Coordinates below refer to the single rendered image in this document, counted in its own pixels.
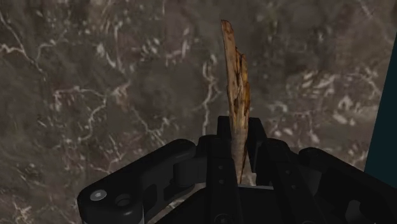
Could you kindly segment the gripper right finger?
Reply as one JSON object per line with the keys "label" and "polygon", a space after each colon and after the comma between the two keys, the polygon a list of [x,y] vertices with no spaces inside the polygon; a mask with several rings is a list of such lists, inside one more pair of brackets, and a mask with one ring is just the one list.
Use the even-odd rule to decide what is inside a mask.
{"label": "gripper right finger", "polygon": [[298,153],[249,119],[256,184],[272,185],[285,224],[397,224],[397,189],[319,149]]}

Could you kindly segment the brown wooden stick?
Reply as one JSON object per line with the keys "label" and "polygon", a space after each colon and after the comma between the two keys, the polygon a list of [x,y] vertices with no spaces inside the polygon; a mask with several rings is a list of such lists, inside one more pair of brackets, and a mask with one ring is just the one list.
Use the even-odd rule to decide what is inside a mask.
{"label": "brown wooden stick", "polygon": [[231,151],[237,182],[241,183],[247,157],[246,141],[251,102],[247,60],[246,55],[236,46],[231,23],[222,20],[221,30],[226,62]]}

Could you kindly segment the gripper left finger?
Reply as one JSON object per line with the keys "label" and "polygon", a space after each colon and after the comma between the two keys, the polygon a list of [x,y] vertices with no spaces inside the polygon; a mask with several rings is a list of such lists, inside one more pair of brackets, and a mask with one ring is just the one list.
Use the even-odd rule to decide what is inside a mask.
{"label": "gripper left finger", "polygon": [[88,185],[78,194],[78,211],[83,224],[147,224],[198,183],[205,183],[204,203],[188,206],[173,223],[185,218],[186,224],[240,224],[226,116],[218,117],[215,135],[202,136],[197,144],[174,140]]}

